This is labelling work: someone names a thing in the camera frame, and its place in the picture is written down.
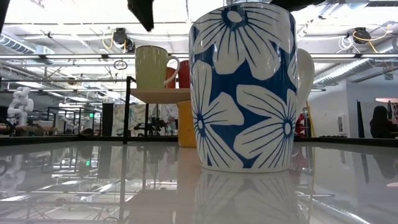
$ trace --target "wall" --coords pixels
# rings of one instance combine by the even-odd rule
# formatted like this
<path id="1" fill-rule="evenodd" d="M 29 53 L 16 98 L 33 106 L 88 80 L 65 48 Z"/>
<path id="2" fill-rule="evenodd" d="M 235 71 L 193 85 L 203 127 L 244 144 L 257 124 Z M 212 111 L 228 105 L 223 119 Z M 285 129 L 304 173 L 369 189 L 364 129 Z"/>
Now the wall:
<path id="1" fill-rule="evenodd" d="M 338 117 L 344 115 L 346 135 L 349 137 L 349 116 L 346 82 L 327 86 L 324 92 L 311 92 L 308 97 L 315 136 L 337 136 Z"/>
<path id="2" fill-rule="evenodd" d="M 348 83 L 346 85 L 348 100 L 348 116 L 350 136 L 358 138 L 357 100 L 362 103 L 375 103 L 376 98 L 398 98 L 397 85 L 383 85 L 382 83 Z"/>

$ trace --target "yellow object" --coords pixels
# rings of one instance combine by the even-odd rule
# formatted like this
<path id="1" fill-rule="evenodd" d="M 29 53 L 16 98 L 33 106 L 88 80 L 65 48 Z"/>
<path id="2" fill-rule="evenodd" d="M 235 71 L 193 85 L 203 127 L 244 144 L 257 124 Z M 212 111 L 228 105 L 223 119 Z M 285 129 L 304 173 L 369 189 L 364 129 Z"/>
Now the yellow object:
<path id="1" fill-rule="evenodd" d="M 372 44 L 371 41 L 369 41 L 369 44 L 371 45 L 371 47 L 372 47 L 374 53 L 378 54 L 379 52 L 377 52 L 376 48 L 374 48 L 374 45 Z"/>
<path id="2" fill-rule="evenodd" d="M 383 36 L 378 37 L 378 38 L 375 38 L 375 39 L 363 39 L 363 38 L 359 38 L 359 37 L 355 36 L 355 34 L 357 33 L 356 31 L 353 32 L 353 37 L 355 37 L 355 38 L 358 39 L 358 40 L 362 40 L 362 41 L 375 41 L 375 40 L 380 40 L 381 38 L 385 38 L 385 37 L 386 37 L 386 35 L 388 34 L 388 30 L 390 29 L 390 27 L 391 27 L 391 26 L 387 27 L 387 30 L 385 30 L 386 33 L 385 33 Z"/>
<path id="3" fill-rule="evenodd" d="M 191 101 L 177 102 L 178 106 L 178 144 L 180 147 L 196 148 Z"/>
<path id="4" fill-rule="evenodd" d="M 112 48 L 112 46 L 113 46 L 113 35 L 114 35 L 114 32 L 112 33 L 111 45 L 110 45 L 110 46 L 107 46 L 107 45 L 105 44 L 105 38 L 102 39 L 102 45 L 104 45 L 104 47 L 105 47 L 106 49 L 111 49 L 111 48 Z"/>

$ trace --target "flower pattern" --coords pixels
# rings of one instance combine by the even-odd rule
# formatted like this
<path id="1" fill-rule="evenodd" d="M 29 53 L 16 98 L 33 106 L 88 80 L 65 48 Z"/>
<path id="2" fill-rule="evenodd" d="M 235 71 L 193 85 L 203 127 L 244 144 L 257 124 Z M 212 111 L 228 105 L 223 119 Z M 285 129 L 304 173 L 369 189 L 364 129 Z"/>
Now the flower pattern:
<path id="1" fill-rule="evenodd" d="M 289 76 L 290 81 L 293 83 L 295 87 L 297 87 L 297 56 L 294 54 L 293 58 L 289 63 L 289 67 L 287 68 L 287 75 Z"/>
<path id="2" fill-rule="evenodd" d="M 238 103 L 249 111 L 268 119 L 257 123 L 236 136 L 235 150 L 247 159 L 257 157 L 252 168 L 285 167 L 292 150 L 296 94 L 287 90 L 286 103 L 271 91 L 253 85 L 238 85 Z"/>
<path id="3" fill-rule="evenodd" d="M 302 215 L 287 171 L 247 175 L 203 169 L 192 223 L 304 223 Z"/>
<path id="4" fill-rule="evenodd" d="M 252 76 L 266 80 L 280 67 L 279 51 L 291 52 L 294 42 L 289 13 L 271 4 L 235 4 L 212 11 L 194 23 L 199 29 L 193 53 L 213 44 L 213 61 L 218 74 L 231 74 L 245 61 Z"/>
<path id="5" fill-rule="evenodd" d="M 200 161 L 218 168 L 242 167 L 243 163 L 213 131 L 212 125 L 242 125 L 244 118 L 232 97 L 221 92 L 210 102 L 211 67 L 197 61 L 192 68 L 191 104 Z"/>

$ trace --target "person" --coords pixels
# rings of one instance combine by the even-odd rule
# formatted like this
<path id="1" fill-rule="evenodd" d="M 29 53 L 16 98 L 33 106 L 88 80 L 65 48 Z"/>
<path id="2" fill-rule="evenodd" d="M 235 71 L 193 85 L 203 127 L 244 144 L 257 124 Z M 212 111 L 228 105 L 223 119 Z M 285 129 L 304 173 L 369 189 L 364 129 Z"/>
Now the person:
<path id="1" fill-rule="evenodd" d="M 394 139 L 393 132 L 398 132 L 398 127 L 388 120 L 387 114 L 387 109 L 383 106 L 374 108 L 373 119 L 370 122 L 373 138 Z"/>

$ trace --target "yellow mug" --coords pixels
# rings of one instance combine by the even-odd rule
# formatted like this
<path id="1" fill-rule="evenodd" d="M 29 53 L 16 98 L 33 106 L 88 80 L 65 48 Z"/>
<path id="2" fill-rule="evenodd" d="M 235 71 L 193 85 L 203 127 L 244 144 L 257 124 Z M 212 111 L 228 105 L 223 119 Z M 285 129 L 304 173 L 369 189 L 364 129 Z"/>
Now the yellow mug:
<path id="1" fill-rule="evenodd" d="M 178 106 L 178 144 L 180 147 L 196 148 L 191 101 L 177 102 Z"/>

